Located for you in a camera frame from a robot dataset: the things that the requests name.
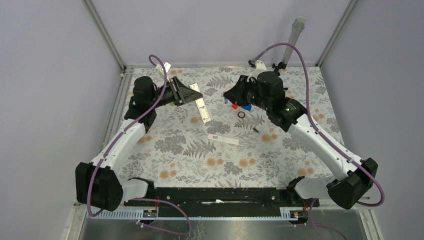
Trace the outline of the white remote battery cover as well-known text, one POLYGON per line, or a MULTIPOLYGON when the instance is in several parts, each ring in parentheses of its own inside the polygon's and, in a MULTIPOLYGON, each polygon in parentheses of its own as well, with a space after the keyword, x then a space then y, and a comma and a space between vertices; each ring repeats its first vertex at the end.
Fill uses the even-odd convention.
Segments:
POLYGON ((227 137, 222 135, 216 135, 216 134, 208 134, 207 138, 209 140, 218 141, 221 143, 231 144, 231 145, 239 145, 240 140, 233 137, 227 137))

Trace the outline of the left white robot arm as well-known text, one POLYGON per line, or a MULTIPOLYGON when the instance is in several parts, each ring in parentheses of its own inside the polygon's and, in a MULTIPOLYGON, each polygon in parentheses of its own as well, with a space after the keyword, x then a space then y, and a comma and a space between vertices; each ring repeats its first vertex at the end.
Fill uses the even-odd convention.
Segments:
POLYGON ((203 97, 176 76, 157 87, 149 76, 134 81, 124 120, 111 141, 89 163, 75 169, 76 199, 81 204, 114 211, 127 201, 137 199, 148 206, 155 200, 153 181, 133 177, 120 180, 118 172, 132 148, 148 132, 157 114, 155 109, 168 104, 181 106, 203 97))

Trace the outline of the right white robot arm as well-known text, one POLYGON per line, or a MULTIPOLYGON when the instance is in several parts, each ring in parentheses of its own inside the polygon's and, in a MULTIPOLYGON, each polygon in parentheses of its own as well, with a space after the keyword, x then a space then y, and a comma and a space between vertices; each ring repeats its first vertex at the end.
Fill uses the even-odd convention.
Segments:
POLYGON ((293 180, 294 188, 286 193, 291 205, 299 206, 311 198, 331 199, 349 210, 374 185, 377 162, 371 157, 362 159, 329 136, 309 118, 305 106, 286 96, 286 87, 275 72, 265 71, 257 77, 241 75, 223 96, 237 106, 253 105, 264 110, 274 125, 307 145, 333 174, 293 180))

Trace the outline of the white remote control body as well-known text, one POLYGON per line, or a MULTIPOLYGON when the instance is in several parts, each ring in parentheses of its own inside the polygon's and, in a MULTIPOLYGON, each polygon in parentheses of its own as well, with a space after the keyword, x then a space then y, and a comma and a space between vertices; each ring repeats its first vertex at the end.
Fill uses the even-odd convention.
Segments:
MULTIPOLYGON (((200 92, 200 89, 199 89, 199 86, 198 86, 197 83, 192 83, 192 84, 189 85, 189 87, 192 90, 195 90, 196 92, 200 92)), ((199 114, 200 114, 200 117, 201 117, 202 122, 204 124, 207 123, 207 122, 209 122, 211 120, 211 118, 210 118, 209 112, 207 110, 207 107, 205 105, 205 102, 204 102, 203 97, 197 99, 195 101, 195 103, 196 103, 196 106, 198 108, 198 111, 199 111, 199 114)))

